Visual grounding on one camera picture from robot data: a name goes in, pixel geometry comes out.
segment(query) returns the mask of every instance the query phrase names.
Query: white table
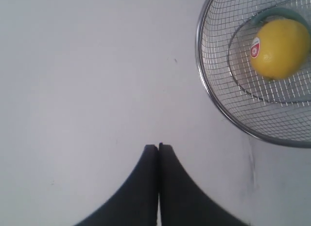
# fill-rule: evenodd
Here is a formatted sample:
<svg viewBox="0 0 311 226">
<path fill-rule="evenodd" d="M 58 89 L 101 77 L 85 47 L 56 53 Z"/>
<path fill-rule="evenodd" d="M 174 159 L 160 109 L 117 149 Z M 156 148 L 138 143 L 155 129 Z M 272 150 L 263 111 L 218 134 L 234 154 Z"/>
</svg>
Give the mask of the white table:
<svg viewBox="0 0 311 226">
<path fill-rule="evenodd" d="M 203 2 L 0 0 L 0 225 L 79 222 L 161 141 L 243 221 L 311 224 L 311 150 L 248 137 L 204 92 Z"/>
</svg>

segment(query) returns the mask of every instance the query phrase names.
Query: metal mesh basket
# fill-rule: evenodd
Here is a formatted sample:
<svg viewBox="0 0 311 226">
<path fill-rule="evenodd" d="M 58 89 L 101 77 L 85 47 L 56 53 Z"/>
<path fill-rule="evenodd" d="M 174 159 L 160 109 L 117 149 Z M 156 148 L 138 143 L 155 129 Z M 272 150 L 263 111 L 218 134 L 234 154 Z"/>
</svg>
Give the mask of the metal mesh basket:
<svg viewBox="0 0 311 226">
<path fill-rule="evenodd" d="M 272 7 L 297 11 L 311 24 L 311 0 L 206 0 L 196 38 L 200 77 L 217 107 L 243 131 L 280 145 L 311 147 L 311 54 L 285 80 L 265 80 L 249 64 L 260 29 L 250 19 Z"/>
</svg>

